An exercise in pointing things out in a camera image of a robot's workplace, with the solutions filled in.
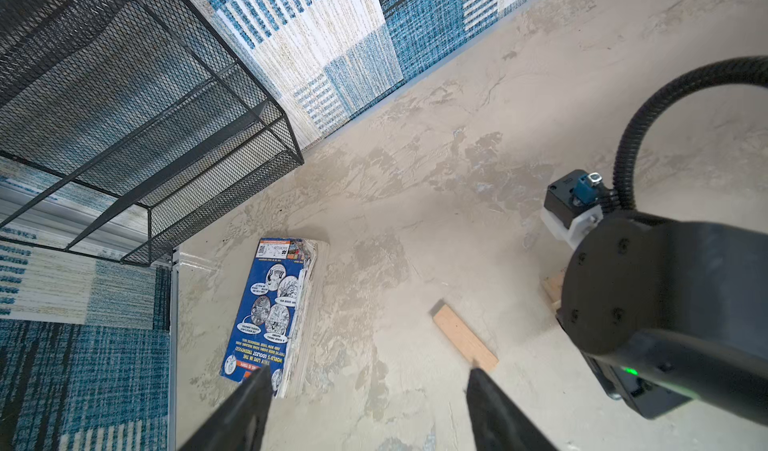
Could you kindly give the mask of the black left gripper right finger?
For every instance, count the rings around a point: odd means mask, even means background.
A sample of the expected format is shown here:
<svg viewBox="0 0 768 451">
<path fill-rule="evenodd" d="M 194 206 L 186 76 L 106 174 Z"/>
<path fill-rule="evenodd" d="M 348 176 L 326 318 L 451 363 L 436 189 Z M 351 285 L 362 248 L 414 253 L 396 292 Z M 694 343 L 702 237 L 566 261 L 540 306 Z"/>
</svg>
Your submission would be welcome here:
<svg viewBox="0 0 768 451">
<path fill-rule="evenodd" d="M 466 401 L 477 450 L 555 450 L 550 440 L 481 368 L 470 371 Z"/>
</svg>

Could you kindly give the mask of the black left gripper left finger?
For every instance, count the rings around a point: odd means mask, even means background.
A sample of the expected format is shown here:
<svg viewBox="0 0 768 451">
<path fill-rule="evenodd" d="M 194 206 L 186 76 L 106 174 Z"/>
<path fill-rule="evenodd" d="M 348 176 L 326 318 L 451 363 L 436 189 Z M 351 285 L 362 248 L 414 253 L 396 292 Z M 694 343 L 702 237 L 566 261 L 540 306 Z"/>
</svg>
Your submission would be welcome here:
<svg viewBox="0 0 768 451">
<path fill-rule="evenodd" d="M 266 365 L 246 378 L 181 450 L 260 450 L 272 398 L 270 367 Z"/>
</svg>

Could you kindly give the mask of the plain wood block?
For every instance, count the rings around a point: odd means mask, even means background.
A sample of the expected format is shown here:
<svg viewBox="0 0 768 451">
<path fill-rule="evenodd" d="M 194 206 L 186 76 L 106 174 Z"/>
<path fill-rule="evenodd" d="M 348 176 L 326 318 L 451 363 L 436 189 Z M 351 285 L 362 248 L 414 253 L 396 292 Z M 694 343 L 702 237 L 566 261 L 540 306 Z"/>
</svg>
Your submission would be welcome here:
<svg viewBox="0 0 768 451">
<path fill-rule="evenodd" d="M 498 366 L 496 355 L 447 303 L 438 301 L 430 315 L 437 328 L 474 368 L 490 372 Z"/>
</svg>

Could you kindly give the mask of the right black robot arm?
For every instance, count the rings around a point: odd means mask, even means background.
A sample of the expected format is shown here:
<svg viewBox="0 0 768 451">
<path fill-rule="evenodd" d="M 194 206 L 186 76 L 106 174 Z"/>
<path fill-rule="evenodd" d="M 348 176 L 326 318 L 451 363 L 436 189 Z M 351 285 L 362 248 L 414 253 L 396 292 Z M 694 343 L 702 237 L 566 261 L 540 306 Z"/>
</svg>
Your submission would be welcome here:
<svg viewBox="0 0 768 451">
<path fill-rule="evenodd" d="M 557 320 L 645 419 L 701 401 L 767 421 L 767 237 L 622 211 L 574 251 Z"/>
</svg>

